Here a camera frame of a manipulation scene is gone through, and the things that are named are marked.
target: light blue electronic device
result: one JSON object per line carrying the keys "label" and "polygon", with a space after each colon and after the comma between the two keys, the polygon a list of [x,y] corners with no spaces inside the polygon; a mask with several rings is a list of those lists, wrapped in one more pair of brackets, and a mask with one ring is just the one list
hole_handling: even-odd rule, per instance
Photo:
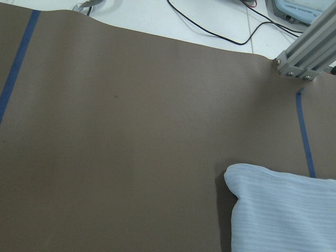
{"label": "light blue electronic device", "polygon": [[272,0],[274,14],[291,23],[310,25],[335,0]]}

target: white cloth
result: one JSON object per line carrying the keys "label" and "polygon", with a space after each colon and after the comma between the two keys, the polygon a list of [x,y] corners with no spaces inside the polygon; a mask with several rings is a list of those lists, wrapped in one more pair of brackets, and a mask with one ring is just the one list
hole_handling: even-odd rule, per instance
{"label": "white cloth", "polygon": [[335,252],[336,181],[231,165],[232,252]]}

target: red wire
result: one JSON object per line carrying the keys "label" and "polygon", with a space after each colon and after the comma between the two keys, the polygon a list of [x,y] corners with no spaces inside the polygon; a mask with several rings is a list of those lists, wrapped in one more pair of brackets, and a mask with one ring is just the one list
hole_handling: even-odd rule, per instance
{"label": "red wire", "polygon": [[255,8],[255,7],[257,7],[258,3],[257,3],[257,0],[255,0],[254,2],[256,3],[255,6],[251,6],[251,5],[247,4],[246,2],[245,2],[245,4],[246,4],[248,7]]}

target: blue painter's tape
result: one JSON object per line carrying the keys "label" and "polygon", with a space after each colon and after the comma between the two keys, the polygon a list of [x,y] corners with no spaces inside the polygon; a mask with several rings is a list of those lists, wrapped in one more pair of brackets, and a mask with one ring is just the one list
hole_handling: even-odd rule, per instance
{"label": "blue painter's tape", "polygon": [[10,95],[12,94],[15,81],[17,79],[17,76],[19,74],[22,61],[25,57],[30,38],[32,37],[32,34],[34,32],[38,17],[40,15],[41,11],[33,10],[31,13],[30,19],[28,21],[25,33],[23,34],[19,49],[17,50],[16,56],[14,58],[12,67],[9,71],[5,86],[2,90],[1,96],[0,96],[0,123],[2,122],[3,116],[5,114]]}
{"label": "blue painter's tape", "polygon": [[301,135],[302,135],[303,147],[304,147],[304,150],[305,150],[304,152],[306,153],[309,176],[310,177],[316,177],[313,158],[311,156],[311,151],[310,151],[310,146],[309,146],[309,141],[308,141],[306,124],[304,122],[305,118],[303,117],[303,110],[302,110],[301,95],[304,91],[305,91],[305,89],[302,88],[301,90],[299,90],[296,93],[296,108],[297,108],[297,111],[298,111],[300,130],[301,130]]}

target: white tile floor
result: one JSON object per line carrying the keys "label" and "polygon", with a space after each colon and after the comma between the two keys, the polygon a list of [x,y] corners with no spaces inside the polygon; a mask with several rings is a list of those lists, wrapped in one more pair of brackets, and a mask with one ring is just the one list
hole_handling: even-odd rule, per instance
{"label": "white tile floor", "polygon": [[[22,7],[50,11],[72,9],[85,0],[0,0]],[[171,0],[188,17],[206,29],[232,40],[245,41],[263,17],[250,11],[240,0]],[[258,0],[255,10],[274,21],[296,30],[307,27],[290,24],[276,17],[271,10],[270,0]],[[163,37],[179,39],[219,49],[263,55],[269,59],[277,57],[295,38],[273,25],[263,25],[252,40],[237,46],[211,36],[178,15],[166,0],[104,0],[92,9],[92,18],[103,23],[137,30]]]}

